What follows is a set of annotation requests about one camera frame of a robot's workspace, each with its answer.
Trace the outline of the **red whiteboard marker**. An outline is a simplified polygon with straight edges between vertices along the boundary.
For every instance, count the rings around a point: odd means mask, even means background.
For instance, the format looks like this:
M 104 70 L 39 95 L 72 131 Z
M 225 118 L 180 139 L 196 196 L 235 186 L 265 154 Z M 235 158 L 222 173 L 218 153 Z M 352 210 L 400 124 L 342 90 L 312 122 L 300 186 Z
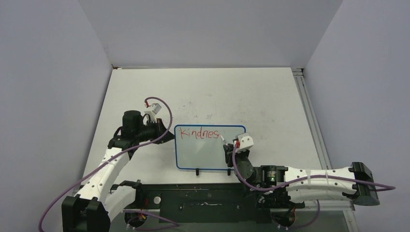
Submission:
M 229 143 L 226 141 L 226 139 L 222 135 L 220 135 L 220 139 L 222 140 L 224 146 L 229 146 Z

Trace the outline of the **blue framed whiteboard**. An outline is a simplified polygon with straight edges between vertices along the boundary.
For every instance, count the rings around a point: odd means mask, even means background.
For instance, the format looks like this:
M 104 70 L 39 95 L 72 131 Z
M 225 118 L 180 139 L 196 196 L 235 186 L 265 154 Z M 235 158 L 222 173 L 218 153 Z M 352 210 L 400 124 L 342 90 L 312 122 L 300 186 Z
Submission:
M 220 135 L 231 143 L 237 135 L 245 132 L 247 130 L 243 125 L 176 125 L 176 167 L 181 170 L 227 169 Z

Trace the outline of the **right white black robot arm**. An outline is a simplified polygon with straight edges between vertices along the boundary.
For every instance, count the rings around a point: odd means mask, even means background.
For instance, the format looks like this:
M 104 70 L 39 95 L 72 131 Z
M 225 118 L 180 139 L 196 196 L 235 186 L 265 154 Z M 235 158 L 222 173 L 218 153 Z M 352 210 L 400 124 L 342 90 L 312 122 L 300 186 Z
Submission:
M 223 145 L 225 162 L 235 169 L 238 180 L 250 191 L 267 195 L 272 208 L 287 207 L 315 200 L 351 201 L 355 205 L 380 204 L 373 173 L 362 162 L 340 169 L 300 169 L 290 166 L 255 167 L 249 150 L 234 151 L 233 144 Z

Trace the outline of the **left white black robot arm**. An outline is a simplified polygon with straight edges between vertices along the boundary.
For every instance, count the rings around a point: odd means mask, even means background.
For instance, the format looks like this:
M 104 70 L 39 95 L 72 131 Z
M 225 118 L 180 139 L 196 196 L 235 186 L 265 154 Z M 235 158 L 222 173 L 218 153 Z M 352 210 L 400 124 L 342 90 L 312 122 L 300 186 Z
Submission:
M 99 167 L 85 178 L 86 183 L 75 196 L 67 196 L 62 202 L 64 232 L 107 232 L 124 207 L 138 208 L 144 203 L 144 194 L 137 190 L 140 183 L 132 183 L 131 189 L 120 189 L 112 196 L 109 191 L 139 147 L 174 139 L 156 117 L 159 110 L 153 104 L 143 114 L 135 110 L 124 113 L 122 126 L 109 141 Z

